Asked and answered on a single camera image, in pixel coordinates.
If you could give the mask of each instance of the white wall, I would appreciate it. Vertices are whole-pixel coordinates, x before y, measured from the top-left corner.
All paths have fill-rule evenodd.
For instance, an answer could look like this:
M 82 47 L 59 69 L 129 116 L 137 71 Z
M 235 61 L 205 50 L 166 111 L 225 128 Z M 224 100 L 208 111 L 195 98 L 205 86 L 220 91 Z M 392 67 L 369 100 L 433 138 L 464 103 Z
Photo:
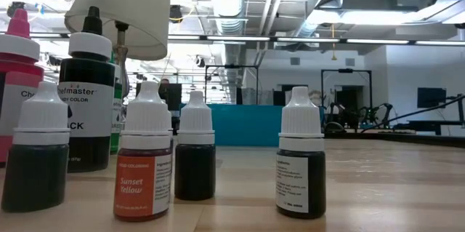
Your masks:
M 320 70 L 313 71 L 278 71 L 260 70 L 259 78 L 263 90 L 281 90 L 283 84 L 306 84 L 309 91 L 321 90 Z M 325 72 L 325 93 L 334 91 L 335 86 L 368 86 L 368 76 L 362 73 Z
M 255 58 L 255 50 L 247 51 L 247 63 L 252 64 Z M 300 65 L 291 65 L 290 57 L 300 57 Z M 268 50 L 259 69 L 259 79 L 263 90 L 281 90 L 283 84 L 306 84 L 309 90 L 320 90 L 321 69 L 346 68 L 345 59 L 354 58 L 355 66 L 352 69 L 364 69 L 364 59 L 356 51 L 336 51 L 336 60 L 332 60 L 333 52 L 327 51 L 275 51 Z M 335 86 L 364 86 L 364 92 L 368 91 L 368 75 L 365 73 L 342 74 L 337 72 L 325 72 L 325 93 L 334 91 Z M 251 72 L 246 72 L 243 87 L 255 88 L 255 77 Z
M 365 64 L 367 69 L 373 70 L 374 105 L 386 100 L 384 102 L 391 103 L 398 115 L 420 110 L 416 107 L 419 87 L 446 88 L 447 96 L 465 94 L 465 56 L 460 47 L 380 47 L 365 56 Z M 456 104 L 438 111 L 446 120 L 458 120 Z M 408 120 L 444 118 L 438 112 L 430 111 L 399 122 Z M 459 126 L 443 126 L 442 134 L 448 135 L 448 130 L 451 135 L 465 135 L 465 129 Z

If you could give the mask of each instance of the bottle label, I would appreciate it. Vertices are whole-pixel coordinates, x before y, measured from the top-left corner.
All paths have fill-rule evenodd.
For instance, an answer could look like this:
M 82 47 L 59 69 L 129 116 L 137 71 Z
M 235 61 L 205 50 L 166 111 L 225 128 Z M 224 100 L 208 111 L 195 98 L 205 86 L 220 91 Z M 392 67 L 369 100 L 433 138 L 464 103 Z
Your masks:
M 308 213 L 308 158 L 280 156 L 276 161 L 276 204 Z
M 58 94 L 68 106 L 71 137 L 107 137 L 111 131 L 113 88 L 86 82 L 61 82 Z
M 144 217 L 168 209 L 171 154 L 118 156 L 113 211 L 123 217 Z
M 113 98 L 113 111 L 112 111 L 112 121 L 111 121 L 111 141 L 110 141 L 110 150 L 117 151 L 119 144 L 119 133 L 121 132 L 121 89 L 115 89 L 115 94 Z
M 40 76 L 28 73 L 0 73 L 0 162 L 7 159 L 23 101 L 35 95 L 40 81 Z

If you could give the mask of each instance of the white label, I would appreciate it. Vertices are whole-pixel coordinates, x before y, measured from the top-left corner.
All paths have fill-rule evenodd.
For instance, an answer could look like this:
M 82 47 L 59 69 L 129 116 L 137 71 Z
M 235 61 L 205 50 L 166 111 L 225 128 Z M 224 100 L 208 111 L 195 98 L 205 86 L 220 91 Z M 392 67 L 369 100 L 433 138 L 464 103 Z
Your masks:
M 113 98 L 113 111 L 111 121 L 111 133 L 119 133 L 121 131 L 121 99 Z
M 171 198 L 171 154 L 155 158 L 155 189 L 153 190 L 152 213 L 168 209 Z
M 308 213 L 308 159 L 279 156 L 276 161 L 276 204 Z
M 13 135 L 20 119 L 23 101 L 28 100 L 37 92 L 35 87 L 5 84 L 0 112 L 0 136 Z
M 60 98 L 69 105 L 71 137 L 107 137 L 111 131 L 113 88 L 84 82 L 62 82 Z

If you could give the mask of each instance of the orange label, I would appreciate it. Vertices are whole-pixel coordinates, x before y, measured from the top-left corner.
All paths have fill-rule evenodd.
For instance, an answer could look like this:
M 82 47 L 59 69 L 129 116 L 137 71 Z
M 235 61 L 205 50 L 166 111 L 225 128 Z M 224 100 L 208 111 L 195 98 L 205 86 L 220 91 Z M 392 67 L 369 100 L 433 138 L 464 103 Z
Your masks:
M 143 217 L 168 209 L 171 155 L 119 156 L 113 211 L 124 217 Z

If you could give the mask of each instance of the wooden table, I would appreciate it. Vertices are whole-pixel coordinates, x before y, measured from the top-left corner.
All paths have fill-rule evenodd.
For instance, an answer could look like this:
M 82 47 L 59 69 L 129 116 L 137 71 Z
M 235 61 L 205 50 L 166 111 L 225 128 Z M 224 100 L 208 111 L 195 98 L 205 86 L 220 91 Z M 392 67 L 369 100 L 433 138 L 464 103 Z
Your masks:
M 465 231 L 465 150 L 375 140 L 327 140 L 328 210 L 319 220 L 275 211 L 275 149 L 218 147 L 215 199 L 174 199 L 146 223 L 112 215 L 115 157 L 105 171 L 68 176 L 65 203 L 0 212 L 1 232 Z M 4 169 L 0 170 L 0 188 Z

